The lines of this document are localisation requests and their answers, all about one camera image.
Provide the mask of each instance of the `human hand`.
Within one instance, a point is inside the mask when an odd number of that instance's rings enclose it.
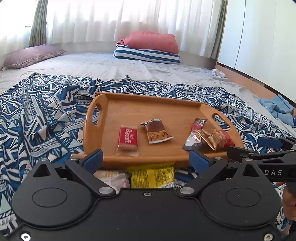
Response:
[[[276,186],[278,187],[283,184],[285,183],[277,182]],[[287,187],[284,188],[282,204],[285,217],[296,221],[296,197],[291,192],[289,192]]]

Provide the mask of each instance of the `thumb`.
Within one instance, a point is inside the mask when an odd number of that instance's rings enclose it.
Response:
[[[284,185],[285,183],[286,183],[286,182],[277,182],[277,183],[276,183],[276,186],[279,187],[279,186],[281,186],[281,185]]]

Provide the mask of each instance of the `blue and white striped cushion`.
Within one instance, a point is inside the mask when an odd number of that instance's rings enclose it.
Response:
[[[180,56],[152,49],[134,49],[124,45],[118,45],[114,51],[115,58],[131,60],[144,60],[165,64],[179,64]]]

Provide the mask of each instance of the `cabinet door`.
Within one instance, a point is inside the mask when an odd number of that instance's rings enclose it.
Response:
[[[296,102],[296,3],[277,0],[273,53],[266,84]]]
[[[218,62],[234,68],[244,23],[246,0],[228,0],[224,33]]]
[[[264,83],[272,56],[275,9],[276,0],[246,0],[242,40],[235,65],[235,69]]]

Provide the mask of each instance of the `wooden tray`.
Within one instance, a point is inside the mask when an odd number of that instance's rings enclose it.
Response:
[[[203,129],[221,129],[213,120],[219,115],[230,127],[228,134],[235,146],[244,147],[241,137],[231,121],[207,104],[179,99],[141,95],[96,93],[86,113],[83,146],[85,154],[97,148],[103,150],[104,168],[126,168],[147,163],[174,162],[175,166],[189,165],[189,152],[182,149],[195,118],[208,119]],[[95,107],[100,110],[97,125],[91,118]],[[160,118],[167,133],[175,138],[158,144],[149,144],[143,121]],[[121,125],[138,126],[139,157],[115,156]],[[226,151],[214,152],[210,147],[201,149],[208,157],[227,158]]]

